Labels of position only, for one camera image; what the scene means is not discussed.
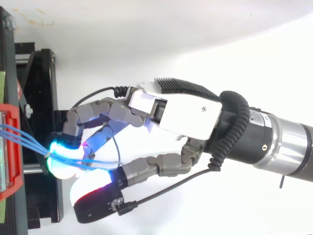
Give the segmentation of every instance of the blue light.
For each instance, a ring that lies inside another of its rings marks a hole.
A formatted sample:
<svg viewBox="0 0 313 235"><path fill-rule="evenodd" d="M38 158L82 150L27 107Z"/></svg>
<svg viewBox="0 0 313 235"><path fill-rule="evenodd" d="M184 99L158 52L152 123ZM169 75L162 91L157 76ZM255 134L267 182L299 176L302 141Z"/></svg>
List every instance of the blue light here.
<svg viewBox="0 0 313 235"><path fill-rule="evenodd" d="M72 206L86 194L110 184L111 177L108 171L96 169L85 173L75 181L69 192Z"/></svg>
<svg viewBox="0 0 313 235"><path fill-rule="evenodd" d="M57 143L56 141L52 142L50 145L50 152L61 155L65 158L71 159L82 159L84 156L83 147L80 146L78 149L68 149ZM62 164L52 158L48 158L47 165L49 171L59 179L69 179L74 176L77 172L80 171L79 168Z"/></svg>

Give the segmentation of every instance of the red clamp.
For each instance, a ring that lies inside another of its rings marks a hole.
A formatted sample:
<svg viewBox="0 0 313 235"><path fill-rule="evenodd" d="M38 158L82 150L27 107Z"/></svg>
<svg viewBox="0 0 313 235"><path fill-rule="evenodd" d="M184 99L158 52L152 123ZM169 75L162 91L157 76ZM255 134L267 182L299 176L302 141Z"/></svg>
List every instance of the red clamp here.
<svg viewBox="0 0 313 235"><path fill-rule="evenodd" d="M2 124L7 124L18 129L20 128L18 107L10 104L0 104L0 114ZM6 131L19 135L10 129ZM4 191L1 190L0 185L0 201L15 193L23 185L21 146L12 141L3 139L2 149L0 149L0 160L4 160L4 164L2 164L4 167L0 169L0 174L2 173L2 175L4 175L3 170L5 171L6 185Z"/></svg>

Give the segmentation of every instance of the red plastic bracket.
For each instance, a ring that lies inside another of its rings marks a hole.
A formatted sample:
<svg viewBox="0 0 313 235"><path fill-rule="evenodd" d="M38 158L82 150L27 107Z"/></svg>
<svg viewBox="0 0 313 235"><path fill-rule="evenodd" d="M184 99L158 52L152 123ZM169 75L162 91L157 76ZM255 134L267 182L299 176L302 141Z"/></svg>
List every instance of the red plastic bracket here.
<svg viewBox="0 0 313 235"><path fill-rule="evenodd" d="M5 124L17 129L20 128L20 113L18 107L10 104L0 104L0 112L6 112ZM8 129L7 131L19 135L12 130ZM0 201L11 196L23 185L21 146L12 141L5 141L7 146L9 181L12 185L8 186L4 192L0 193Z"/></svg>

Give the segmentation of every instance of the metal rod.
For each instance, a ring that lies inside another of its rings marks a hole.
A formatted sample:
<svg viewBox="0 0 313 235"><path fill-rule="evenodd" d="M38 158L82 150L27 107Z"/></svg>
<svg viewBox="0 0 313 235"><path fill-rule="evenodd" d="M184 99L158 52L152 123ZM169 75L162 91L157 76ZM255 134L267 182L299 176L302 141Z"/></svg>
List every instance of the metal rod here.
<svg viewBox="0 0 313 235"><path fill-rule="evenodd" d="M24 174L39 174L42 172L43 170L41 169L39 164L25 164L24 165Z"/></svg>
<svg viewBox="0 0 313 235"><path fill-rule="evenodd" d="M17 65L25 65L28 63L28 59L15 59Z"/></svg>

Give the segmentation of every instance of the black heat sink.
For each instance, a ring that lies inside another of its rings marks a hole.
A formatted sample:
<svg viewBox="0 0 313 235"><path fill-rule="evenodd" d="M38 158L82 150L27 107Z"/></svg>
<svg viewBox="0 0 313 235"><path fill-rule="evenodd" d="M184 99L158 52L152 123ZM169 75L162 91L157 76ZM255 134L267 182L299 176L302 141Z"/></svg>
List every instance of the black heat sink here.
<svg viewBox="0 0 313 235"><path fill-rule="evenodd" d="M200 96L213 101L220 101L220 98L207 88L176 78L155 78L155 83L162 94L185 93Z"/></svg>

